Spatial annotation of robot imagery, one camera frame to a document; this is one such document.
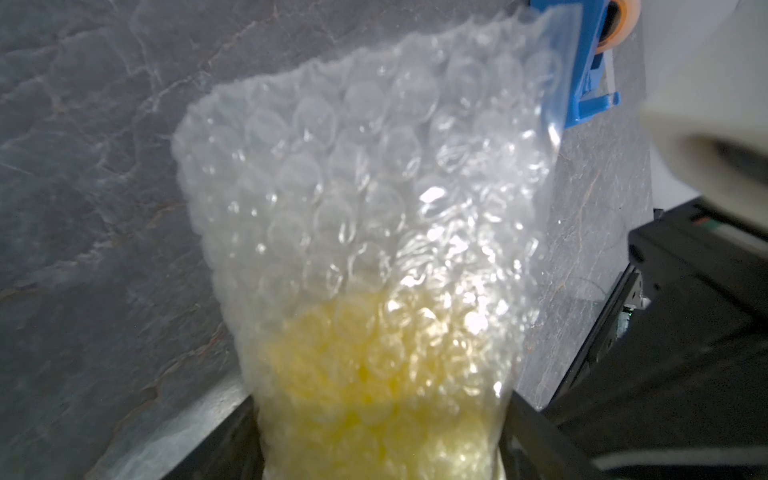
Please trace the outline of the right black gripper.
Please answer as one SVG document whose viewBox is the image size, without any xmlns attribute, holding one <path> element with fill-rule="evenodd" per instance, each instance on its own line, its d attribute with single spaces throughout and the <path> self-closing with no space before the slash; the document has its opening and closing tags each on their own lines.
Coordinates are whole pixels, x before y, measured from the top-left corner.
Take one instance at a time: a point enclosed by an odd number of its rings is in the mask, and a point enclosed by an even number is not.
<svg viewBox="0 0 768 480">
<path fill-rule="evenodd" d="M 699 198 L 628 247 L 650 302 L 545 417 L 614 478 L 765 478 L 766 233 Z"/>
</svg>

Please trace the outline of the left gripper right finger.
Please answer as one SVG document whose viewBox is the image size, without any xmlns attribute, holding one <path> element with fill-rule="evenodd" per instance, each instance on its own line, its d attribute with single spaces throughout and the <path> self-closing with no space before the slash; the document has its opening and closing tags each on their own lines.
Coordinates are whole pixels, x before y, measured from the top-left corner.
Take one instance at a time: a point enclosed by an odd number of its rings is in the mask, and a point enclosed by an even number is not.
<svg viewBox="0 0 768 480">
<path fill-rule="evenodd" d="M 605 479 L 606 475 L 520 394 L 511 392 L 500 438 L 516 440 L 545 479 Z"/>
</svg>

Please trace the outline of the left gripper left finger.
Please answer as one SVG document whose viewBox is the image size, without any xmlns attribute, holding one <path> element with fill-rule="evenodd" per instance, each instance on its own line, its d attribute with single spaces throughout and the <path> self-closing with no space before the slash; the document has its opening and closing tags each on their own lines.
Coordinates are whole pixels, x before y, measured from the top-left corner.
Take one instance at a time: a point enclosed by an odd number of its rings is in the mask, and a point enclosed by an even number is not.
<svg viewBox="0 0 768 480">
<path fill-rule="evenodd" d="M 163 480 L 260 480 L 264 457 L 256 414 L 253 399 L 246 398 Z"/>
</svg>

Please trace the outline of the yellow plastic wine glass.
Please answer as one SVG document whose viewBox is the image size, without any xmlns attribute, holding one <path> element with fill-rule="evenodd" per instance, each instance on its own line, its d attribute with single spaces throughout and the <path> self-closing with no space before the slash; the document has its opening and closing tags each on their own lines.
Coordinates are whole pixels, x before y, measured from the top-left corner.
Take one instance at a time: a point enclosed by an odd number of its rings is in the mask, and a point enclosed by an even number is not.
<svg viewBox="0 0 768 480">
<path fill-rule="evenodd" d="M 338 297 L 254 355 L 268 479 L 491 479 L 505 363 L 473 294 Z"/>
</svg>

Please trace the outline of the blue tape dispenser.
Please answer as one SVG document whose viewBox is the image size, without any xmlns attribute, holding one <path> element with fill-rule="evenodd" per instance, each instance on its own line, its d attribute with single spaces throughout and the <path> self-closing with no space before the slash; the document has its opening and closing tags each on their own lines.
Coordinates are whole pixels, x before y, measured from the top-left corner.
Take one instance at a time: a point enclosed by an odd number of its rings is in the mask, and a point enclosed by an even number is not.
<svg viewBox="0 0 768 480">
<path fill-rule="evenodd" d="M 597 96 L 605 70 L 605 55 L 620 45 L 633 32 L 641 13 L 640 0 L 532 0 L 528 4 L 543 12 L 556 5 L 577 4 L 582 7 L 581 32 L 571 86 L 565 128 L 591 120 L 621 103 L 621 95 L 613 90 Z"/>
</svg>

